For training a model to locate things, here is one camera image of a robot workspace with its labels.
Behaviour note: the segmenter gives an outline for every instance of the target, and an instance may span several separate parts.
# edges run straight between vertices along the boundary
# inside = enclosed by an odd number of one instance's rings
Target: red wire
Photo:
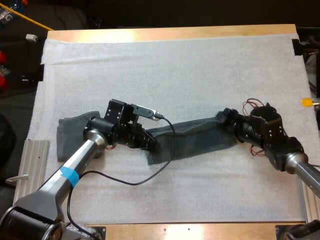
[[[105,149],[107,149],[107,150],[112,150],[112,149],[114,149],[116,146],[117,146],[117,144],[115,144],[115,145],[113,145],[113,146],[110,146],[110,147],[106,147]]]

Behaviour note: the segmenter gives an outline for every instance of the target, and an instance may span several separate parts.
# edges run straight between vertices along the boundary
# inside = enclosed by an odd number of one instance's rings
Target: white towel
[[[46,178],[57,162],[58,119],[89,111],[103,116],[110,99],[158,110],[172,123],[209,118],[224,108],[239,111],[247,98],[269,102],[289,136],[320,164],[314,111],[296,34],[157,42],[79,44],[47,39],[28,137],[51,141]],[[143,120],[143,127],[165,122]],[[71,214],[82,224],[301,221],[297,177],[254,157],[246,143],[172,162],[153,180],[127,186],[87,175],[76,186]],[[142,150],[118,145],[94,159],[98,170],[125,181],[149,177]]]

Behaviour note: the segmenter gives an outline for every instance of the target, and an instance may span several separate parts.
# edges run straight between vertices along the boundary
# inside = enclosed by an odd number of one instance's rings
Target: black cable
[[[57,19],[59,19],[59,21],[62,23],[64,30],[67,30],[67,26],[66,26],[65,21],[63,21],[62,18],[57,15],[56,1],[54,1],[54,4],[53,4],[53,12],[54,12],[55,17]]]
[[[175,131],[175,128],[174,126],[171,124],[171,122],[166,119],[164,116],[162,116],[162,119],[165,120],[171,127],[172,129],[172,135],[173,135],[173,139],[174,139],[174,146],[173,146],[173,151],[172,151],[172,155],[171,155],[171,159],[165,164],[163,165],[156,173],[154,173],[153,175],[151,175],[150,177],[148,177],[147,179],[143,180],[143,181],[139,181],[139,182],[136,182],[136,183],[132,183],[132,182],[127,182],[127,181],[123,181],[123,180],[120,180],[120,179],[117,179],[115,177],[112,177],[112,176],[109,176],[109,175],[106,175],[102,172],[99,172],[99,171],[94,171],[94,170],[91,170],[91,171],[86,171],[84,172],[83,174],[81,174],[79,176],[79,180],[81,178],[83,178],[85,175],[87,174],[98,174],[98,175],[101,175],[107,179],[111,179],[113,181],[116,181],[116,182],[119,182],[119,183],[122,183],[122,184],[126,184],[126,185],[130,185],[130,186],[138,186],[138,185],[141,185],[141,184],[144,184],[145,182],[148,182],[149,180],[153,179],[156,175],[158,175],[163,169],[165,169],[169,163],[174,159],[175,157],[175,154],[176,154],[176,147],[177,147],[177,135],[176,135],[176,131]],[[72,196],[72,192],[73,192],[74,189],[71,189],[70,193],[69,193],[69,196],[68,196],[68,200],[67,200],[67,204],[66,204],[66,214],[69,218],[69,221],[70,223],[72,223],[72,225],[74,225],[79,231],[87,234],[88,236],[96,239],[96,240],[99,240],[98,237],[94,236],[92,233],[86,231],[85,229],[83,229],[82,227],[80,227],[78,224],[75,223],[75,221],[72,219],[71,217],[71,214],[70,214],[70,202],[71,202],[71,196]]]

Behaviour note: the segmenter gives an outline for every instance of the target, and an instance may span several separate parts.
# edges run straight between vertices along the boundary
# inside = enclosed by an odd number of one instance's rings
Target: red object
[[[7,62],[7,56],[3,51],[0,51],[0,64],[5,65]]]
[[[7,80],[3,77],[3,76],[0,76],[0,91],[5,91],[7,90],[9,87],[9,84],[7,82]]]

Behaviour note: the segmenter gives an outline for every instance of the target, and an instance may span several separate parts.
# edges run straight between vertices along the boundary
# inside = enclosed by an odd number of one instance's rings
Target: metal bracket
[[[44,183],[49,147],[48,140],[24,141],[19,175],[6,180],[8,184],[16,184],[13,203]]]

